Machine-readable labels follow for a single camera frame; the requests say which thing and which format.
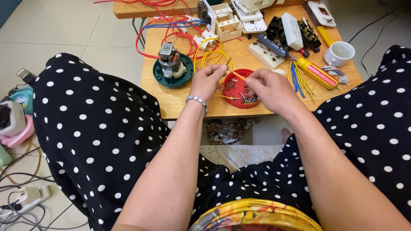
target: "red lid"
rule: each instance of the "red lid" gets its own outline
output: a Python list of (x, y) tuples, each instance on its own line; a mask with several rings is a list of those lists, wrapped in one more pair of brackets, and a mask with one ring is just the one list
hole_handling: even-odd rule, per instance
[[(251, 75), (251, 73), (253, 73), (254, 71), (249, 70), (249, 69), (237, 69), (234, 70), (235, 72), (237, 72), (239, 75), (247, 78), (249, 75)], [(232, 81), (231, 83), (235, 83), (235, 89), (234, 87), (230, 88), (229, 90), (226, 90), (226, 84), (228, 84), (230, 82), (230, 80), (238, 80), (238, 82), (234, 82)], [(233, 73), (229, 73), (226, 78), (224, 79), (224, 83), (223, 83), (223, 95), (227, 96), (227, 97), (234, 97), (234, 98), (241, 98), (240, 92), (243, 93), (243, 95), (245, 97), (247, 97), (247, 95), (245, 94), (245, 82), (238, 78), (237, 76), (235, 76)], [(257, 106), (257, 104), (259, 103), (259, 101), (256, 101), (252, 104), (242, 104), (242, 100), (240, 99), (227, 99), (227, 102), (231, 105), (233, 105), (236, 108), (240, 108), (240, 109), (249, 109), (252, 107)]]

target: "knife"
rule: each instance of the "knife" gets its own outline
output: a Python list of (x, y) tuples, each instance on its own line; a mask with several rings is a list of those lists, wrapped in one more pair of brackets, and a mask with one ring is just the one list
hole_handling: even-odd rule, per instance
[(302, 7), (305, 9), (305, 12), (308, 14), (312, 24), (314, 24), (314, 26), (317, 28), (317, 31), (323, 38), (324, 42), (326, 42), (327, 46), (330, 47), (334, 43), (334, 40), (332, 39), (328, 31), (324, 28), (323, 25), (320, 24), (320, 22), (318, 22), (318, 19), (316, 18), (316, 16), (312, 12), (308, 4), (304, 4), (302, 5)]

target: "yellow knife handle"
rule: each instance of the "yellow knife handle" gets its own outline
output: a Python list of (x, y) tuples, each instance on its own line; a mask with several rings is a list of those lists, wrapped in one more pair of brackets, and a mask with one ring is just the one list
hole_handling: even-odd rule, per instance
[(331, 38), (330, 34), (323, 26), (317, 26), (317, 31), (323, 38), (324, 42), (326, 42), (327, 46), (330, 47), (331, 44), (334, 43), (334, 40)]

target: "yellow floral fabric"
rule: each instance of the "yellow floral fabric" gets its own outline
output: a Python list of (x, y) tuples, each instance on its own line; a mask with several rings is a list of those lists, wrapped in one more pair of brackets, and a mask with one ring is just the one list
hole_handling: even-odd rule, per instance
[(322, 231), (321, 226), (298, 209), (282, 203), (241, 199), (216, 206), (200, 216), (189, 231), (288, 230)]

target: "pink plastic object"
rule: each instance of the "pink plastic object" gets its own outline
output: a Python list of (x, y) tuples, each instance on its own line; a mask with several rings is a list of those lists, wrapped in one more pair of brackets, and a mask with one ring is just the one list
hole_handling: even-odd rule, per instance
[(15, 148), (34, 134), (33, 117), (31, 115), (24, 115), (26, 121), (26, 128), (15, 136), (0, 135), (2, 144), (9, 148)]

